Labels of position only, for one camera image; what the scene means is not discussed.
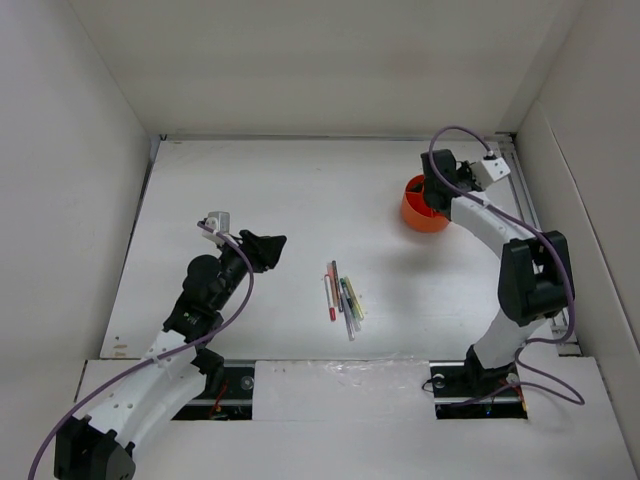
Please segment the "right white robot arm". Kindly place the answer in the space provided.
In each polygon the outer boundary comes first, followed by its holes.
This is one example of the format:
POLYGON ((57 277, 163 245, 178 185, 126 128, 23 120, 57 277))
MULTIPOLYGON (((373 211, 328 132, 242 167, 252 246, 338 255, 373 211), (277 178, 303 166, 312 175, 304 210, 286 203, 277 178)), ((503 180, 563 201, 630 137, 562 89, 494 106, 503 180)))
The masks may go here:
POLYGON ((506 179, 505 160, 488 151, 476 162, 459 162, 448 149, 421 156, 423 204, 437 216, 480 240, 499 259, 499 310, 485 334, 472 344, 455 376, 466 402, 501 394, 524 347, 548 319, 574 306, 568 243, 558 231, 539 232, 507 214, 486 194, 506 179))

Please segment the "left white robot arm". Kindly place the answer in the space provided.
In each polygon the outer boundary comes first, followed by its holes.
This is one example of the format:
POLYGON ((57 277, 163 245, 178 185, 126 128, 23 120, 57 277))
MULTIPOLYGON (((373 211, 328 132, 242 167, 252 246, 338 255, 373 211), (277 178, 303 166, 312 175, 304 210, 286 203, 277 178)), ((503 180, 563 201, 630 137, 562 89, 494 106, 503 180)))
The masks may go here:
POLYGON ((243 280, 276 267, 287 238, 205 231, 220 253, 189 263, 182 292, 147 353, 97 388, 109 394, 102 403, 83 416, 68 414, 56 428, 55 478, 133 478, 144 447, 165 425, 189 401, 222 387, 224 359, 207 347, 233 321, 221 311, 243 280))

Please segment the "orange round organizer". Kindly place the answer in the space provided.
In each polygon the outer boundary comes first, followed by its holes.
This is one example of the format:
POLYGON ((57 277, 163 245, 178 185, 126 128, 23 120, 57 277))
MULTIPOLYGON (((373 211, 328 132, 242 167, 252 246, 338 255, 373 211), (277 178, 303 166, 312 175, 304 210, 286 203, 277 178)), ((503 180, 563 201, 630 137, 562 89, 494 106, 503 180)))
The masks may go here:
POLYGON ((449 220, 425 203, 423 187, 423 175, 413 177, 406 184, 401 203, 401 217, 408 227, 417 232, 441 232, 448 227, 449 220))

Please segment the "black thin pen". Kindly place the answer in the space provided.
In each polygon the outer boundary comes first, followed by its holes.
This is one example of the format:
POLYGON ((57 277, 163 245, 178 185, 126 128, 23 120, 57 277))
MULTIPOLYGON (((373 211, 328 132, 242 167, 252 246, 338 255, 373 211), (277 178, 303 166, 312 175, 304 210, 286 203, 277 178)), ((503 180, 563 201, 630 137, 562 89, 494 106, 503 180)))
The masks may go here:
POLYGON ((339 309, 340 312, 343 312, 344 311, 344 306, 343 306, 343 303, 342 303, 341 286, 340 286, 340 280, 339 280, 336 260, 332 260, 331 261, 331 270, 332 270, 332 278, 333 278, 334 290, 335 290, 335 293, 336 293, 338 309, 339 309))

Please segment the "green-capped pen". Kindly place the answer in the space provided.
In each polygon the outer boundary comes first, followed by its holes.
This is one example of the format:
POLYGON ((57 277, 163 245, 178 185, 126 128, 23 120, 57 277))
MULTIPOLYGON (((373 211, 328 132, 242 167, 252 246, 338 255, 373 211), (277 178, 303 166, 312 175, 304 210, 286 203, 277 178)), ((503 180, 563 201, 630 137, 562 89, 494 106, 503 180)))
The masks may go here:
POLYGON ((344 297, 344 301, 346 302, 346 307, 345 309, 348 311, 350 318, 351 318, 351 322, 353 325, 353 329, 355 332, 360 332, 361 331, 361 326, 359 323, 359 320, 356 316, 356 311, 355 311, 355 307, 353 304, 353 300, 351 297, 351 294, 349 293, 349 290, 347 288, 347 284, 344 278, 340 279, 340 284, 341 284, 341 288, 342 288, 342 294, 344 297))

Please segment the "yellow highlighter pen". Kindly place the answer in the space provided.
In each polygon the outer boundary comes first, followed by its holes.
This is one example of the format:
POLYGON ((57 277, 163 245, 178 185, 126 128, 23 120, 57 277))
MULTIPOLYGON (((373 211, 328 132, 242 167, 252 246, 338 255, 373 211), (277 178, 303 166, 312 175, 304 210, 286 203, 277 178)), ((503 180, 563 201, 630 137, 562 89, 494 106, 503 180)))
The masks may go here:
POLYGON ((351 283, 350 279, 347 276, 344 277, 344 281, 345 281, 345 284, 346 284, 346 288, 347 288, 347 290, 349 292, 350 298, 352 300, 352 304, 353 304, 355 315, 357 316, 357 318, 359 320, 363 320, 364 319, 364 313, 363 313, 363 310, 362 310, 362 308, 360 306, 358 297, 357 297, 356 292, 355 292, 355 290, 354 290, 354 288, 352 286, 352 283, 351 283))

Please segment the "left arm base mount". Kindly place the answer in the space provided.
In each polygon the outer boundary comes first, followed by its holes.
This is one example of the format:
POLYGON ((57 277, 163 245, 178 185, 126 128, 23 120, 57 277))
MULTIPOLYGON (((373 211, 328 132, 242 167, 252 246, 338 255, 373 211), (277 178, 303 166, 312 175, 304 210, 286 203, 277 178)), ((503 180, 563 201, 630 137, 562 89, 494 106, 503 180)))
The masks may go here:
POLYGON ((173 420, 251 420, 254 386, 254 363, 225 364, 221 379, 209 382, 207 389, 182 407, 173 420))

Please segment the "aluminium side rail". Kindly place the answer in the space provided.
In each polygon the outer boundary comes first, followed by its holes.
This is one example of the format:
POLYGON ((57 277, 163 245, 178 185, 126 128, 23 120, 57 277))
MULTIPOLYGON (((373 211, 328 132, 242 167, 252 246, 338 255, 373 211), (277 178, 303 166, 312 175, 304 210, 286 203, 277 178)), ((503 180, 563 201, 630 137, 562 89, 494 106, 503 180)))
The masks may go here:
POLYGON ((545 268, 548 272, 553 271, 553 275, 557 277, 563 289, 565 306, 553 320, 554 340, 559 350, 564 350, 565 346, 568 348, 571 345, 577 351, 577 355, 580 356, 581 350, 574 332, 576 324, 575 290, 567 240, 557 231, 543 232, 540 229, 538 217, 517 155, 514 136, 499 135, 496 142, 500 153, 512 171, 511 183, 521 222, 534 234, 541 249, 541 253, 535 254, 538 259, 534 263, 540 269, 545 268))

